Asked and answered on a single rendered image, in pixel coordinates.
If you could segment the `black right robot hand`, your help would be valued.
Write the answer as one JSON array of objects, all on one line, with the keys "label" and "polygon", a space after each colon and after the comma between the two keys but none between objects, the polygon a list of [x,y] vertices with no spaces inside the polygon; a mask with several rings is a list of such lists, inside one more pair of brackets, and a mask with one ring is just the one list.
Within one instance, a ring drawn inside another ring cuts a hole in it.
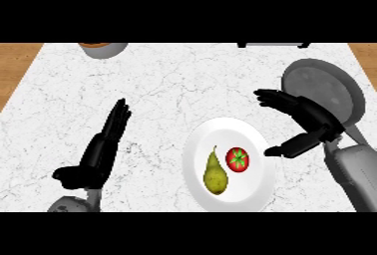
[{"label": "black right robot hand", "polygon": [[290,115],[305,129],[305,133],[265,151],[267,156],[296,158],[323,142],[335,141],[341,137],[345,132],[341,120],[311,99],[271,89],[258,89],[254,93],[258,95],[259,105]]}]

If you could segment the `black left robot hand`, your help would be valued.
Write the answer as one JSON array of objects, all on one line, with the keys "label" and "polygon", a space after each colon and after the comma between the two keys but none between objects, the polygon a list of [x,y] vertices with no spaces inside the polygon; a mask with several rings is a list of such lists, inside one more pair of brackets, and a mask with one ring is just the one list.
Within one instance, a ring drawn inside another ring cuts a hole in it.
[{"label": "black left robot hand", "polygon": [[91,140],[81,164],[61,167],[54,172],[54,178],[61,181],[67,189],[104,187],[112,175],[119,143],[131,116],[131,107],[126,100],[120,99],[110,112],[104,129]]}]

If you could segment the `grey frying pan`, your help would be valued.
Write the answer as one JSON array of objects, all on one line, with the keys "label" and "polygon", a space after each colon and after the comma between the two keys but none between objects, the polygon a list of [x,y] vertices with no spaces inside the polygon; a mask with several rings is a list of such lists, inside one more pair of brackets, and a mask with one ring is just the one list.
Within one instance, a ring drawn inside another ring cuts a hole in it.
[{"label": "grey frying pan", "polygon": [[336,65],[319,59],[295,61],[283,73],[282,89],[322,104],[341,120],[356,142],[369,144],[357,126],[366,114],[364,93]]}]

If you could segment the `white plate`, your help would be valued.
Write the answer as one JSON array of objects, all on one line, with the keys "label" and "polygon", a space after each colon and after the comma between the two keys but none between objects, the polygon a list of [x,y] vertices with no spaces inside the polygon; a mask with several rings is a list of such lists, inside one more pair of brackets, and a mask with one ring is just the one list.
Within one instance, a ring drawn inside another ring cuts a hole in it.
[{"label": "white plate", "polygon": [[[208,211],[261,211],[274,192],[274,159],[264,155],[270,144],[245,121],[217,118],[193,131],[184,152],[184,173],[191,195]],[[227,186],[209,191],[205,171],[222,168]]]}]

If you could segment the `yellow-green pear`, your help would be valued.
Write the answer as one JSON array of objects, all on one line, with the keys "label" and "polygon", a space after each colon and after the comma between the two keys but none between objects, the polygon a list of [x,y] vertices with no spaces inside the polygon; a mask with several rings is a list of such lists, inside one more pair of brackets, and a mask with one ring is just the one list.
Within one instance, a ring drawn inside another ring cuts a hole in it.
[{"label": "yellow-green pear", "polygon": [[203,174],[203,183],[209,192],[215,195],[224,194],[228,186],[227,172],[221,166],[217,151],[209,154],[206,170]]}]

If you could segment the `red tomato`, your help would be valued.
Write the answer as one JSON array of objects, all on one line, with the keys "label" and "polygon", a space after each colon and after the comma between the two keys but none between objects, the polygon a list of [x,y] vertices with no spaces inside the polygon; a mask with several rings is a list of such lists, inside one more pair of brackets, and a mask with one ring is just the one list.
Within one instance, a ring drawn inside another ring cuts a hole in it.
[{"label": "red tomato", "polygon": [[249,154],[242,147],[234,147],[225,156],[228,168],[234,172],[245,172],[249,168]]}]

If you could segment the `pale appliance with black feet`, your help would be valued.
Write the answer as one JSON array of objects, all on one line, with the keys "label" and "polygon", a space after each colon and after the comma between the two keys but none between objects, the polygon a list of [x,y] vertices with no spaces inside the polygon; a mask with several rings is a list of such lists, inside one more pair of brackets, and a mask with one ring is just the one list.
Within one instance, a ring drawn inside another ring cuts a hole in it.
[{"label": "pale appliance with black feet", "polygon": [[311,43],[237,43],[239,48],[246,48],[249,46],[295,46],[299,49],[308,48]]}]

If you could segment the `grey bowl with brown rim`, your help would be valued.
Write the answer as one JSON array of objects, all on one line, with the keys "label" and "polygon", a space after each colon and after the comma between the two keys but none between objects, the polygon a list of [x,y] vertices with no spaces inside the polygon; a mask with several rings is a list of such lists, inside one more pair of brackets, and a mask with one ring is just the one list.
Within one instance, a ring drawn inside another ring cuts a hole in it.
[{"label": "grey bowl with brown rim", "polygon": [[110,59],[128,48],[128,43],[82,43],[81,47],[94,59]]}]

